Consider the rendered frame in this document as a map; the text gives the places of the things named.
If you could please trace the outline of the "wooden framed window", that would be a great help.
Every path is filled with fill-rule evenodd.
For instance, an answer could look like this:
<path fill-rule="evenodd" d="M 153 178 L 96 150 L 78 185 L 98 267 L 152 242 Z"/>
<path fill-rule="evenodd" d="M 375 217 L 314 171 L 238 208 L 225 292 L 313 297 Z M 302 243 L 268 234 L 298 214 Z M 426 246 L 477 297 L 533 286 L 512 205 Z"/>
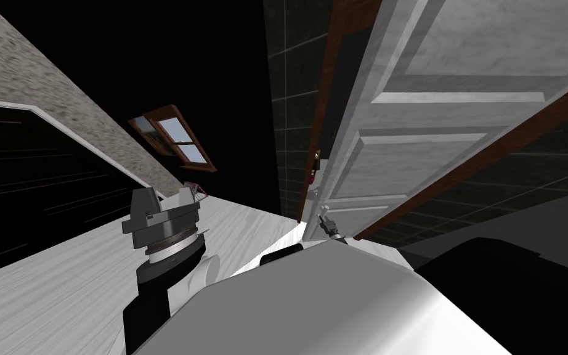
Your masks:
<path fill-rule="evenodd" d="M 165 105 L 144 113 L 128 120 L 128 124 L 156 153 L 178 157 L 182 168 L 211 173 L 217 171 L 175 105 Z"/>

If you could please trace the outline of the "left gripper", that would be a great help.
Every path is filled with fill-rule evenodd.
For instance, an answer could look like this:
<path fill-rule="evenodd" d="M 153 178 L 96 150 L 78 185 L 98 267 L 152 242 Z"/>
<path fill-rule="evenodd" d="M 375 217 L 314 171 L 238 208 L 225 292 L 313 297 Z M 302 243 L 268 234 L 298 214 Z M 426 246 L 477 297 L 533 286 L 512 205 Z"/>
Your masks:
<path fill-rule="evenodd" d="M 179 189 L 179 206 L 163 211 L 154 188 L 134 189 L 130 219 L 122 222 L 122 232 L 132 235 L 135 249 L 185 232 L 199 220 L 199 201 L 200 186 L 191 182 Z"/>

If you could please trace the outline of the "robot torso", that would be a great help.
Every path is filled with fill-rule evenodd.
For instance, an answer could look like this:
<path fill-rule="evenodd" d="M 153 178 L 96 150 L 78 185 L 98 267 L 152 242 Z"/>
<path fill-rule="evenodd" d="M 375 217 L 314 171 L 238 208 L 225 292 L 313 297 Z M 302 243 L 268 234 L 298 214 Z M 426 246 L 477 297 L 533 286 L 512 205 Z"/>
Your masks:
<path fill-rule="evenodd" d="M 408 266 L 343 239 L 201 289 L 133 355 L 511 355 Z"/>

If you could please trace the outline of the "white panelled door leaf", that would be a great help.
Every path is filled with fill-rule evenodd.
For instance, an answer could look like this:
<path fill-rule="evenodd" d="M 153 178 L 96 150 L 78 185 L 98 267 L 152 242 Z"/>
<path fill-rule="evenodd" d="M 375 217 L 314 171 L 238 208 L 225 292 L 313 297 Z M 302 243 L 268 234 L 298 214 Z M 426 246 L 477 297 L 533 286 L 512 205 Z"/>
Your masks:
<path fill-rule="evenodd" d="M 339 2 L 370 34 L 303 239 L 367 238 L 568 121 L 568 0 Z"/>

